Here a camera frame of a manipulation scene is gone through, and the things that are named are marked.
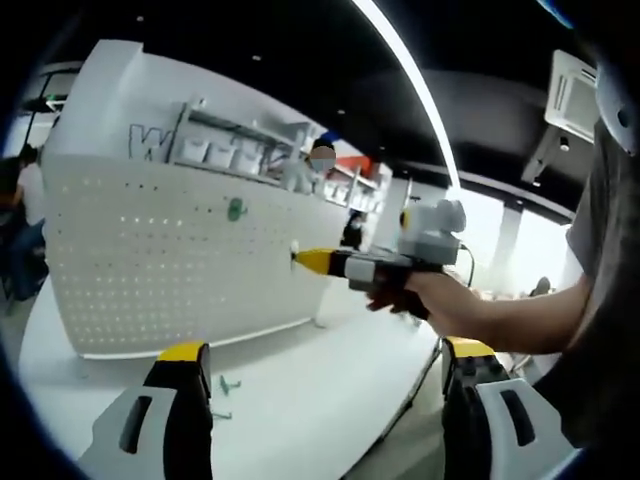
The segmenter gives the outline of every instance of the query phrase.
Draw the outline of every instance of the black wire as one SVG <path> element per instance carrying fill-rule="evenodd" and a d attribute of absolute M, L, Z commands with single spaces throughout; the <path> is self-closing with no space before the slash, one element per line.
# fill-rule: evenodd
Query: black wire
<path fill-rule="evenodd" d="M 469 257 L 471 257 L 471 272 L 469 273 L 469 281 L 467 282 L 467 287 L 471 287 L 471 283 L 473 282 L 473 274 L 476 271 L 476 259 L 474 258 L 473 253 L 471 253 L 469 247 L 467 247 L 464 243 L 460 244 L 460 250 L 466 250 L 467 252 L 469 252 Z"/>

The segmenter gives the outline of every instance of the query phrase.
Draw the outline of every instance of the white robot part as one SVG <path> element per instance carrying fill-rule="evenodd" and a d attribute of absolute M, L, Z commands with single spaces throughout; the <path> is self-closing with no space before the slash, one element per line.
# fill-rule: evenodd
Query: white robot part
<path fill-rule="evenodd" d="M 399 254 L 439 265 L 456 263 L 460 240 L 453 234 L 464 231 L 467 223 L 459 200 L 412 205 L 402 212 L 400 223 Z"/>

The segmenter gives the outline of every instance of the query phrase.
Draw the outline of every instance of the hand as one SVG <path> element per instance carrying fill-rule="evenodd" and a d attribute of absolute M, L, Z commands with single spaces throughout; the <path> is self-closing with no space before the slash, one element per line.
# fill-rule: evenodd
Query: hand
<path fill-rule="evenodd" d="M 428 319 L 440 335 L 477 338 L 484 317 L 485 302 L 441 273 L 414 273 L 404 289 L 383 286 L 368 296 L 369 310 L 391 306 L 392 313 L 409 312 Z"/>

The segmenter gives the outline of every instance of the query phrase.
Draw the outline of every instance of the gray shirt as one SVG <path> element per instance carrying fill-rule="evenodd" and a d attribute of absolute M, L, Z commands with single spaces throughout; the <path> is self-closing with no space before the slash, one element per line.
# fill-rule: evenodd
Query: gray shirt
<path fill-rule="evenodd" d="M 536 385 L 580 446 L 632 435 L 624 428 L 640 406 L 640 159 L 602 122 L 595 134 L 593 169 L 567 235 L 593 288 L 576 340 Z"/>

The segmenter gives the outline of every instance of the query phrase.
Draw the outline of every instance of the floor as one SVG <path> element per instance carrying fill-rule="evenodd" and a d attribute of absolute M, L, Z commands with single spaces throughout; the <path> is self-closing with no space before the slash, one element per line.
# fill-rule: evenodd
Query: floor
<path fill-rule="evenodd" d="M 0 320 L 2 344 L 10 364 L 17 368 L 20 347 L 33 300 L 16 303 Z M 269 344 L 300 342 L 312 338 L 310 326 L 298 331 L 274 334 Z M 254 355 L 267 355 L 265 350 Z M 413 407 L 401 418 L 384 443 L 372 449 L 345 476 L 345 480 L 430 480 L 443 475 L 444 451 L 440 411 L 440 362 L 431 369 L 418 391 Z"/>

